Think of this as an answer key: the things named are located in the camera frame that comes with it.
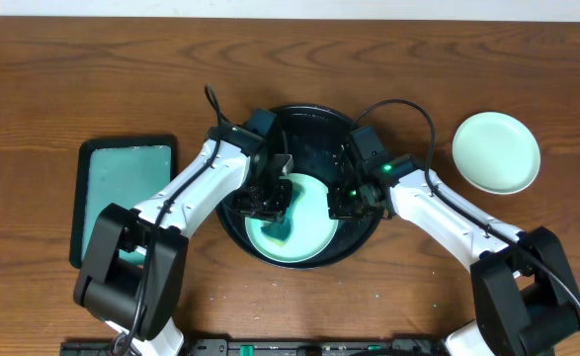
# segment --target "green connector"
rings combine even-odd
[[[251,345],[241,345],[241,351],[239,356],[254,356],[254,346]]]

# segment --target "mint green plate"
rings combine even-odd
[[[501,113],[465,120],[456,131],[453,157],[469,183],[494,194],[520,192],[539,172],[536,138],[521,122]]]
[[[329,219],[327,186],[306,174],[292,173],[288,177],[304,196],[298,199],[291,217],[292,230],[287,242],[278,245],[267,238],[261,228],[270,222],[246,218],[246,232],[252,245],[264,256],[285,263],[307,260],[322,251],[336,233],[337,220]]]

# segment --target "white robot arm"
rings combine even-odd
[[[292,160],[279,153],[284,146],[280,137],[276,115],[263,110],[244,128],[220,122],[208,132],[195,160],[155,196],[132,210],[107,206],[92,231],[75,303],[119,332],[135,330],[131,343],[143,355],[176,355],[183,336],[171,315],[180,296],[189,238],[228,195],[229,208],[244,216],[283,217],[291,182],[278,178],[291,171]],[[119,258],[119,249],[145,253],[149,243],[153,257],[147,254],[144,269]]]
[[[469,211],[482,222],[493,224],[496,230],[502,231],[515,241],[519,240],[518,233],[522,231],[518,227],[485,214],[445,185],[432,170],[430,178],[445,196],[462,209]],[[484,253],[499,252],[507,247],[506,243],[488,235],[485,230],[455,212],[434,195],[426,183],[424,171],[420,169],[399,179],[399,183],[390,189],[390,198],[395,211],[402,219],[428,232],[456,257],[467,271]],[[483,340],[476,321],[448,336],[445,345],[450,354],[455,356],[494,356]]]

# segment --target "plate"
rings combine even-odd
[[[292,173],[288,177],[303,194],[295,201],[290,219],[291,232],[287,242],[278,245],[266,237],[261,228],[271,222],[246,218],[246,232],[252,245],[264,256],[277,262],[295,263],[320,253],[331,242],[337,220],[329,219],[328,189],[322,182],[306,174]]]
[[[521,122],[501,113],[465,120],[456,131],[453,157],[469,183],[494,194],[520,192],[539,172],[536,138]]]

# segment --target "wood grain surface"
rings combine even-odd
[[[71,297],[79,145],[170,133],[184,167],[213,125],[205,83],[236,123],[298,102],[350,116],[392,97],[419,103],[438,129],[439,175],[505,222],[555,231],[580,286],[580,25],[0,18],[0,355],[114,335]],[[490,110],[539,142],[540,174],[522,193],[480,192],[453,165],[458,125]],[[424,156],[415,112],[383,108],[365,124]],[[241,251],[215,215],[191,240],[175,314],[185,331],[234,338],[441,336],[473,317],[467,272],[408,222],[383,222],[334,266],[292,271]],[[580,354],[580,333],[557,352]]]

